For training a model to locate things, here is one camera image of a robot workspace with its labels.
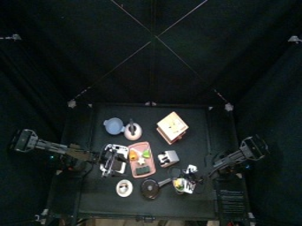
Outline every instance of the black table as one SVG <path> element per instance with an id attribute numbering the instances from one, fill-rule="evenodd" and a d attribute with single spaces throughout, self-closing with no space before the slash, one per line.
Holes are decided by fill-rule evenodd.
<path id="1" fill-rule="evenodd" d="M 157 131 L 160 122 L 173 111 L 189 125 L 184 139 L 169 145 Z M 142 138 L 137 141 L 126 139 L 125 134 L 117 136 L 106 132 L 105 120 L 119 117 L 125 124 L 129 119 L 144 128 Z M 166 150 L 176 150 L 180 163 L 174 166 L 186 169 L 189 164 L 197 165 L 198 173 L 206 168 L 206 157 L 228 150 L 237 151 L 238 141 L 232 112 L 225 106 L 214 108 L 202 106 L 140 106 L 98 104 L 77 106 L 70 110 L 63 135 L 63 144 L 77 143 L 83 149 L 101 151 L 106 143 L 129 146 L 148 141 L 156 159 L 157 173 L 150 176 L 157 181 L 169 178 L 168 169 L 160 166 L 157 156 Z M 53 216 L 71 215 L 78 218 L 135 218 L 212 220 L 217 219 L 217 194 L 212 179 L 206 179 L 194 194 L 177 194 L 173 184 L 161 188 L 154 200 L 141 194 L 144 178 L 134 178 L 130 164 L 126 166 L 127 177 L 102 177 L 95 166 L 85 178 L 66 173 L 55 176 L 54 194 L 49 201 Z M 133 182 L 134 191 L 129 197 L 117 194 L 117 184 L 122 179 Z"/>

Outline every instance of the yellow object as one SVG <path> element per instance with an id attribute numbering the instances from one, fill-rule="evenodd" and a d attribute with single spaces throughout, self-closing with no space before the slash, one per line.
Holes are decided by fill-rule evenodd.
<path id="1" fill-rule="evenodd" d="M 184 186 L 184 178 L 178 178 L 176 181 L 174 181 L 174 185 L 176 185 L 176 188 L 178 190 L 184 190 L 185 186 Z"/>
<path id="2" fill-rule="evenodd" d="M 135 150 L 130 150 L 129 151 L 129 160 L 130 161 L 135 161 L 137 159 L 138 159 L 137 151 Z"/>

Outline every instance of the black fabric wall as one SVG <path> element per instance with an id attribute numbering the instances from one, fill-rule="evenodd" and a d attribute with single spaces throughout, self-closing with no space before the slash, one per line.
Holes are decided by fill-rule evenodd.
<path id="1" fill-rule="evenodd" d="M 10 30 L 3 21 L 0 25 Z M 13 41 L 0 42 L 0 47 L 0 225 L 34 225 L 54 173 L 50 156 L 7 148 L 17 130 L 25 128 L 59 142 L 67 106 L 29 47 Z"/>
<path id="2" fill-rule="evenodd" d="M 300 225 L 301 12 L 296 0 L 2 1 L 0 37 L 23 40 L 0 40 L 0 224 L 41 213 L 51 181 L 47 156 L 7 152 L 17 129 L 59 142 L 83 90 L 85 103 L 218 104 L 217 89 L 240 138 L 272 148 L 249 173 L 253 210 Z"/>
<path id="3" fill-rule="evenodd" d="M 266 225 L 301 225 L 302 45 L 295 44 L 237 104 L 244 139 L 258 133 L 270 155 L 248 174 L 250 201 Z"/>

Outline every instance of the tray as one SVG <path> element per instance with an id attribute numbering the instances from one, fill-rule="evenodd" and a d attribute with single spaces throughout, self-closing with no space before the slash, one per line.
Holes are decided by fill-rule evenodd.
<path id="1" fill-rule="evenodd" d="M 138 161 L 130 161 L 130 166 L 131 166 L 134 178 L 148 177 L 148 176 L 156 174 L 157 173 L 157 166 L 156 166 L 153 151 L 152 151 L 152 147 L 149 145 L 149 142 L 135 143 L 134 145 L 129 146 L 129 150 L 131 150 L 131 149 L 134 149 L 137 151 L 138 155 L 142 155 L 145 150 L 148 150 L 148 149 L 150 150 L 150 158 L 146 159 L 145 165 L 141 165 L 138 163 Z M 138 175 L 137 174 L 137 168 L 141 168 L 146 165 L 149 165 L 149 167 L 150 167 L 150 172 L 144 174 L 144 175 Z"/>

